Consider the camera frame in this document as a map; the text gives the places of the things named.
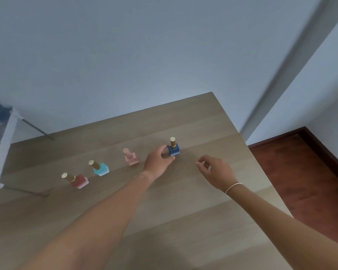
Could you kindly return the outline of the person's left hand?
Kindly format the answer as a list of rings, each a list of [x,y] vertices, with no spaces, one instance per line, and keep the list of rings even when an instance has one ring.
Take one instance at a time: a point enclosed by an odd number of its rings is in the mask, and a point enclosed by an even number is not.
[[[144,174],[151,182],[160,177],[170,165],[162,162],[162,153],[166,149],[167,145],[161,145],[152,150],[146,158],[142,174]]]

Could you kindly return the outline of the person's right hand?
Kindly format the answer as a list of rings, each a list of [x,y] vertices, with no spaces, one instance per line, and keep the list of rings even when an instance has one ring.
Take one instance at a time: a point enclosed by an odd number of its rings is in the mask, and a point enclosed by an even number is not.
[[[203,175],[203,177],[216,189],[227,194],[233,186],[241,185],[234,173],[226,162],[220,158],[215,158],[209,155],[203,155],[197,162],[207,162],[210,164],[210,175]]]

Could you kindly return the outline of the blue nail polish bottle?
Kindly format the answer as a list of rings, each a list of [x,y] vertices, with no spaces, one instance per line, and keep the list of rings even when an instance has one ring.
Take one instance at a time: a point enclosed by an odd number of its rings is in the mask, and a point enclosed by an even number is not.
[[[175,156],[180,153],[179,145],[176,142],[175,137],[170,138],[170,144],[168,146],[168,151],[170,156]]]

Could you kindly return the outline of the person's right forearm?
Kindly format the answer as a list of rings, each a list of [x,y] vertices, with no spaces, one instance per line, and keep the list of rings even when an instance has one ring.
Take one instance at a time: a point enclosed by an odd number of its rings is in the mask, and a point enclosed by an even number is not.
[[[273,206],[243,184],[226,194],[266,234],[293,270],[338,270],[338,243]]]

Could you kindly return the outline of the person's left forearm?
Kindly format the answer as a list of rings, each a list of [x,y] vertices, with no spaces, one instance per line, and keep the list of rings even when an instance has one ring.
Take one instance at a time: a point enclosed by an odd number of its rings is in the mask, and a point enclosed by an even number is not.
[[[103,269],[145,191],[158,177],[141,172],[78,217],[17,270]]]

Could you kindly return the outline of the pale pink nail polish bottle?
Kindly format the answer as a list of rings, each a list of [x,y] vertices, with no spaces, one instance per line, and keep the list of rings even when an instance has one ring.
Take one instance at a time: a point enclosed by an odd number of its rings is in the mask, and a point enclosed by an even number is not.
[[[134,152],[130,152],[128,148],[123,149],[123,153],[125,156],[126,163],[130,166],[139,163],[139,159],[136,157],[136,154]]]

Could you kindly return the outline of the cyan nail polish bottle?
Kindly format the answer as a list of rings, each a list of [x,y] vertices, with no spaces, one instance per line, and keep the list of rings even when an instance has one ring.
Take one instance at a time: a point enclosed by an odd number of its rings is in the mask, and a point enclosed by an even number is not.
[[[109,173],[109,168],[104,163],[97,163],[94,160],[90,160],[89,165],[93,168],[94,173],[98,176],[103,176]]]

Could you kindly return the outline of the coral red nail polish bottle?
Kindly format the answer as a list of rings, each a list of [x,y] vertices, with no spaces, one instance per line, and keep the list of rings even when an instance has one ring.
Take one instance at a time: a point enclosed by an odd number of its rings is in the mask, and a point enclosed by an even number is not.
[[[89,184],[89,180],[81,174],[74,176],[65,172],[62,174],[62,178],[67,180],[72,187],[77,189],[81,189]]]

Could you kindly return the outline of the dark wooden skirting board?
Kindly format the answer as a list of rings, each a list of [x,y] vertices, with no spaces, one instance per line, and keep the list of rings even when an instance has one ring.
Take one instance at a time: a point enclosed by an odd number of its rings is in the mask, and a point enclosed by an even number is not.
[[[307,128],[300,127],[298,129],[283,133],[272,138],[256,142],[254,144],[248,145],[250,150],[260,148],[269,143],[275,141],[283,140],[291,136],[299,136],[308,147],[326,164],[326,166],[336,175],[338,178],[338,159],[331,153],[325,145]]]

